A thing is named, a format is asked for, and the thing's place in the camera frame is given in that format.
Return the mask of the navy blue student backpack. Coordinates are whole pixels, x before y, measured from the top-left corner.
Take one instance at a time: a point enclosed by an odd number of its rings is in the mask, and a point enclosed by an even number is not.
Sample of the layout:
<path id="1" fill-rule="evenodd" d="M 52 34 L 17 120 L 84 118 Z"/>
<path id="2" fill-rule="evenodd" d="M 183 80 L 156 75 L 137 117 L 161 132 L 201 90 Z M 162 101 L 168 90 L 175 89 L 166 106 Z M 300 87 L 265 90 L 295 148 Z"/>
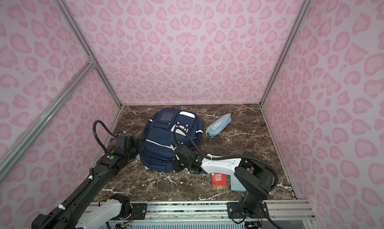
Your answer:
<path id="1" fill-rule="evenodd" d="M 197 114 L 178 109 L 162 109 L 145 125 L 141 137 L 144 149 L 140 153 L 140 160 L 145 167 L 157 172 L 174 171 L 174 149 L 177 143 L 193 149 L 188 136 L 198 144 L 203 132 L 204 121 Z"/>

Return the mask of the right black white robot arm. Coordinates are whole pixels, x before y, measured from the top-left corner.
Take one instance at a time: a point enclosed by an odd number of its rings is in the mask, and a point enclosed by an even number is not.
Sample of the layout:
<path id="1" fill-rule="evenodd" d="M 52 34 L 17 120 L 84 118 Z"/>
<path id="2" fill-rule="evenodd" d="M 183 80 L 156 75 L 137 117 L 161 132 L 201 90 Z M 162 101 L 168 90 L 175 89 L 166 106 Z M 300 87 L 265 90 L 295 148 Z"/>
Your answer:
<path id="1" fill-rule="evenodd" d="M 197 175 L 235 176 L 246 189 L 240 200 L 242 215 L 245 218 L 264 217 L 270 220 L 264 201 L 279 182 L 279 176 L 271 165 L 250 153 L 226 157 L 204 155 L 193 139 L 180 127 L 174 129 L 173 136 L 176 143 L 175 169 L 186 169 Z"/>

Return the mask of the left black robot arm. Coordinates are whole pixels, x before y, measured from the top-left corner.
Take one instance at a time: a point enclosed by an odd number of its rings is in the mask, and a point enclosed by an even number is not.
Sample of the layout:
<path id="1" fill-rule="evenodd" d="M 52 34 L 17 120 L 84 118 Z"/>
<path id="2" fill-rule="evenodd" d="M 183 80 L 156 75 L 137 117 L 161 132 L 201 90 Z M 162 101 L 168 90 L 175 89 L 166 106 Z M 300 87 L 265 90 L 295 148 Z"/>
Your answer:
<path id="1" fill-rule="evenodd" d="M 116 147 L 112 152 L 109 153 L 99 139 L 97 125 L 101 125 L 116 139 Z M 129 197 L 122 194 L 112 195 L 94 213 L 83 216 L 101 189 L 144 149 L 142 141 L 134 134 L 113 134 L 100 120 L 93 123 L 93 134 L 104 155 L 90 168 L 87 178 L 61 204 L 49 214 L 40 214 L 33 220 L 33 229 L 90 229 L 98 228 L 109 220 L 132 220 L 135 217 Z"/>

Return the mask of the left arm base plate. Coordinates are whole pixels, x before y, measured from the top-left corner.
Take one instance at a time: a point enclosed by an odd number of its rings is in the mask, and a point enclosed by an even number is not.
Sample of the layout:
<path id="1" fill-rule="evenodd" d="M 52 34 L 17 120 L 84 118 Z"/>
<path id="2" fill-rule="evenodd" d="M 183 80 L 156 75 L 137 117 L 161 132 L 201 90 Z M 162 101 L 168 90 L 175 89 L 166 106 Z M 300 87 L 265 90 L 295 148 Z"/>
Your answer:
<path id="1" fill-rule="evenodd" d="M 147 213 L 147 203 L 130 203 L 129 206 L 122 208 L 123 215 L 119 216 L 119 219 L 123 221 L 144 220 Z"/>

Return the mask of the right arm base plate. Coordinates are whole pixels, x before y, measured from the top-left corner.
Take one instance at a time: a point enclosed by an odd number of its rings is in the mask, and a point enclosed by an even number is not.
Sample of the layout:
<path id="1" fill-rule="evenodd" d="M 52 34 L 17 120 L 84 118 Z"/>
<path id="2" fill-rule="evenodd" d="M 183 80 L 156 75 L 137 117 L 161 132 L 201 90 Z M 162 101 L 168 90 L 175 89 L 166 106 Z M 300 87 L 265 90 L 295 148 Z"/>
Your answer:
<path id="1" fill-rule="evenodd" d="M 226 203 L 229 219 L 261 219 L 269 216 L 267 204 L 256 202 L 246 205 L 243 202 Z"/>

